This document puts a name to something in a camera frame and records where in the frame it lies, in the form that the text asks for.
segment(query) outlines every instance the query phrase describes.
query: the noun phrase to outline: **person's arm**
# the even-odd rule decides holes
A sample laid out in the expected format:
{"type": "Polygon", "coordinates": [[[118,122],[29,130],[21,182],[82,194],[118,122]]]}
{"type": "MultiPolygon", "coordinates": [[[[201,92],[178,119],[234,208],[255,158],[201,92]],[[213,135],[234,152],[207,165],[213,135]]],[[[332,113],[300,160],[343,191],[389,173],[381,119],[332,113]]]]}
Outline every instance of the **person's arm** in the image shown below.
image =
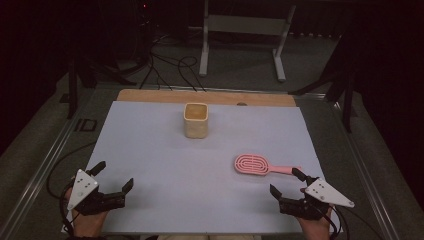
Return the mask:
{"type": "MultiPolygon", "coordinates": [[[[71,196],[72,189],[69,189],[66,193],[66,198],[69,199],[71,196]]],[[[84,216],[78,213],[76,210],[72,210],[72,218],[74,219],[74,238],[99,238],[102,232],[103,223],[106,220],[106,216],[109,212],[101,212],[95,215],[84,216]]]]}
{"type": "MultiPolygon", "coordinates": [[[[331,208],[328,208],[327,216],[331,216],[331,208]]],[[[330,239],[330,223],[322,217],[320,220],[306,220],[296,218],[299,221],[302,231],[308,240],[329,240],[330,239]]]]}

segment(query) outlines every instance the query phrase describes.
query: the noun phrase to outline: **black cable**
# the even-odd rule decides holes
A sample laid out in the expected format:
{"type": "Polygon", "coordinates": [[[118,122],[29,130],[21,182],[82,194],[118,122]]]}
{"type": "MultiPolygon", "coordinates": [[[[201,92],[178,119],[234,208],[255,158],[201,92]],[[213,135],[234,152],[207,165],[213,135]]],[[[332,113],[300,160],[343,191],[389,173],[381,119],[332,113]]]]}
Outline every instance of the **black cable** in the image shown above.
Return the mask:
{"type": "Polygon", "coordinates": [[[359,216],[357,213],[353,212],[352,210],[350,210],[347,207],[342,207],[344,210],[350,212],[352,215],[354,215],[355,217],[357,217],[359,220],[361,220],[362,222],[364,222],[374,233],[375,235],[377,235],[377,237],[381,240],[384,240],[383,237],[380,236],[380,234],[367,222],[365,221],[365,219],[363,219],[361,216],[359,216]]]}
{"type": "Polygon", "coordinates": [[[194,91],[196,91],[196,92],[197,92],[197,89],[194,87],[194,85],[193,85],[193,84],[191,84],[191,83],[188,81],[188,79],[184,77],[184,74],[181,72],[181,68],[188,68],[188,69],[190,69],[191,73],[193,74],[193,76],[194,76],[194,77],[195,77],[195,79],[196,79],[196,82],[199,84],[199,86],[202,88],[202,90],[203,90],[204,92],[206,92],[206,89],[202,86],[202,84],[200,83],[199,79],[197,78],[196,73],[195,73],[195,72],[193,71],[193,69],[191,68],[191,67],[193,67],[193,66],[195,66],[195,65],[197,64],[197,58],[195,58],[195,57],[193,57],[193,56],[185,56],[185,57],[183,57],[183,58],[181,58],[181,59],[176,59],[176,58],[172,58],[172,57],[162,56],[162,55],[159,55],[159,54],[156,54],[156,53],[152,53],[152,55],[153,55],[154,57],[158,58],[159,60],[163,61],[163,62],[166,62],[166,63],[168,63],[168,64],[171,64],[171,65],[173,65],[173,66],[176,66],[176,67],[178,68],[178,72],[179,72],[179,74],[180,74],[181,78],[182,78],[182,79],[183,79],[183,80],[184,80],[187,84],[189,84],[189,85],[190,85],[190,87],[191,87],[191,88],[193,88],[193,90],[194,90],[194,91]],[[193,62],[193,63],[191,63],[191,64],[188,64],[188,63],[184,62],[184,60],[185,60],[185,59],[193,59],[193,60],[194,60],[194,62],[193,62]]]}
{"type": "Polygon", "coordinates": [[[49,173],[49,175],[47,176],[47,180],[46,180],[46,189],[47,189],[47,192],[50,194],[50,196],[52,196],[52,197],[54,197],[54,198],[56,198],[56,199],[60,199],[60,196],[57,196],[57,195],[55,195],[52,191],[51,191],[51,189],[50,189],[50,178],[51,178],[51,176],[52,176],[52,174],[53,174],[53,171],[56,169],[56,167],[63,161],[63,160],[65,160],[67,157],[69,157],[70,155],[72,155],[72,154],[74,154],[74,153],[76,153],[76,152],[78,152],[78,151],[80,151],[80,150],[82,150],[82,149],[84,149],[84,148],[86,148],[86,147],[89,147],[89,146],[91,146],[91,145],[94,145],[94,144],[96,144],[96,141],[94,141],[94,142],[91,142],[91,143],[88,143],[88,144],[86,144],[86,145],[83,145],[83,146],[81,146],[81,147],[79,147],[79,148],[76,148],[76,149],[74,149],[74,150],[72,150],[72,151],[70,151],[70,152],[68,152],[67,154],[65,154],[65,155],[63,155],[61,158],[59,158],[56,162],[55,162],[55,164],[53,165],[53,168],[52,168],[52,170],[50,170],[50,173],[49,173]]]}
{"type": "Polygon", "coordinates": [[[65,203],[66,203],[66,192],[72,188],[72,186],[74,185],[74,182],[71,181],[69,182],[65,188],[63,189],[60,198],[59,198],[59,212],[60,212],[60,216],[62,217],[62,223],[65,225],[65,227],[63,228],[68,234],[69,236],[73,237],[74,236],[74,227],[72,226],[72,224],[69,222],[68,218],[66,217],[66,213],[64,210],[65,207],[65,203]]]}
{"type": "Polygon", "coordinates": [[[325,220],[327,220],[330,223],[330,225],[333,227],[333,233],[330,236],[330,240],[336,239],[336,237],[338,235],[336,224],[327,216],[326,213],[323,213],[321,210],[319,210],[314,205],[310,205],[310,206],[313,207],[317,212],[319,212],[325,218],[325,220]]]}
{"type": "MultiPolygon", "coordinates": [[[[350,231],[349,231],[349,226],[347,225],[346,219],[344,218],[343,214],[336,207],[331,207],[331,208],[337,214],[337,216],[339,217],[339,220],[343,221],[344,230],[346,232],[346,239],[349,240],[350,239],[350,231]]],[[[340,222],[340,228],[339,228],[338,234],[340,234],[341,230],[342,230],[342,223],[340,222]]]]}

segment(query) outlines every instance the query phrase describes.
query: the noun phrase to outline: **metal stand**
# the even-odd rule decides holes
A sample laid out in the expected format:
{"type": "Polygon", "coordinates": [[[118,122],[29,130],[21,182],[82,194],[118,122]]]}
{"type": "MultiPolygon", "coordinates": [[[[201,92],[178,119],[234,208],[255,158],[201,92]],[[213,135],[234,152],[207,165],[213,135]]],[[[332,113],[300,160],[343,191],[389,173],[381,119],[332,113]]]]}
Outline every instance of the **metal stand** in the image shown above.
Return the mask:
{"type": "Polygon", "coordinates": [[[276,49],[273,50],[275,69],[278,80],[286,81],[283,64],[281,61],[281,52],[289,33],[291,20],[293,18],[296,6],[291,6],[286,19],[252,18],[238,16],[209,15],[209,0],[205,0],[204,19],[203,19],[203,48],[200,58],[199,75],[207,75],[209,44],[208,33],[210,31],[232,32],[232,33],[252,33],[280,36],[281,40],[276,49]]]}

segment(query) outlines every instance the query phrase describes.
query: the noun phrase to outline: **beige cup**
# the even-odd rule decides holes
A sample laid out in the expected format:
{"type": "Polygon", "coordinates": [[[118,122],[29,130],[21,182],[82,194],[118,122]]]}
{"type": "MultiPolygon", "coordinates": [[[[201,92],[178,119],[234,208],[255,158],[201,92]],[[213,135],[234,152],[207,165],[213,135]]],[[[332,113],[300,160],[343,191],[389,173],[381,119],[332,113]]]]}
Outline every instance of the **beige cup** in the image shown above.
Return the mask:
{"type": "Polygon", "coordinates": [[[204,103],[186,104],[184,133],[188,138],[205,138],[208,135],[208,105],[204,103]]]}

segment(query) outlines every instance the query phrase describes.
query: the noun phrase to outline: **table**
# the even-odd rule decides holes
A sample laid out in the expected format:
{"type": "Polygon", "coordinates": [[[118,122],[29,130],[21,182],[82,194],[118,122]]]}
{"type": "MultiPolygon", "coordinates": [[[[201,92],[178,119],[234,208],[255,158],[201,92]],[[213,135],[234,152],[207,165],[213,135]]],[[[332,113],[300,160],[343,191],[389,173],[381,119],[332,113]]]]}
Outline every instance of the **table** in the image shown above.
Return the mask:
{"type": "Polygon", "coordinates": [[[263,235],[301,231],[292,216],[279,213],[269,184],[286,197],[299,199],[304,183],[290,175],[253,176],[233,168],[237,154],[250,152],[266,156],[273,165],[300,164],[305,173],[323,177],[291,96],[123,90],[117,100],[87,167],[106,161],[107,167],[96,176],[105,193],[119,191],[134,178],[126,207],[110,212],[106,233],[263,235]],[[186,102],[209,104],[210,133],[205,139],[184,137],[186,102]]]}

